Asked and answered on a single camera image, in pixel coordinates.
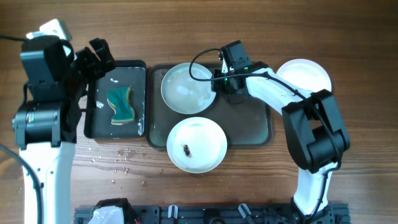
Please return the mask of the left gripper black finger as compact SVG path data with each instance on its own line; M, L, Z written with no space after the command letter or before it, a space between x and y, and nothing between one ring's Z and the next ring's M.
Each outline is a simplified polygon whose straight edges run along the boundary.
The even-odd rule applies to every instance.
M89 41L95 54L99 57L101 68L104 72L110 72L116 68L109 45L105 39L95 38Z
M88 47L79 50L76 56L76 67L87 80L97 80L104 77L100 60Z

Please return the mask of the green yellow sponge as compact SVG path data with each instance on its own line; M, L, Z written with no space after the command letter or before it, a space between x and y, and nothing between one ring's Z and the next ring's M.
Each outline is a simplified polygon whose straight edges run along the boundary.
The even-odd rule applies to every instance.
M129 87L113 88L107 92L107 101L114 111L112 124L125 124L134 121L135 113L131 105L131 89Z

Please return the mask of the white plate with dark smear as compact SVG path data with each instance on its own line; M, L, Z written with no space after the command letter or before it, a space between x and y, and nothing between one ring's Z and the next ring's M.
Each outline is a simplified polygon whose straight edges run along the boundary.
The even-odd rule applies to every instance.
M314 61L298 58L285 62L277 71L277 76L289 83L313 92L328 90L332 83L326 70Z

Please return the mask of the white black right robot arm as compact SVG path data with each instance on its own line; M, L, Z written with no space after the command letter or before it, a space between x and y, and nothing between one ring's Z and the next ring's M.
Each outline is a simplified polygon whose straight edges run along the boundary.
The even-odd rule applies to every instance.
M305 223L324 213L331 175L341 167L350 139L332 92L305 89L283 79L264 62L253 62L237 40L218 49L222 67L211 88L227 95L245 93L260 99L283 118L289 154L298 165L292 203Z

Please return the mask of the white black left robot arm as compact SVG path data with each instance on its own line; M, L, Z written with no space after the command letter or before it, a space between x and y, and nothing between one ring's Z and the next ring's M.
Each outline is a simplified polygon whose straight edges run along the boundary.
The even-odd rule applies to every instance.
M95 38L77 52L69 41L43 35L22 44L28 77L24 100L12 120L17 158L24 168L25 223L70 223L70 182L82 97L89 85L114 70L107 41Z

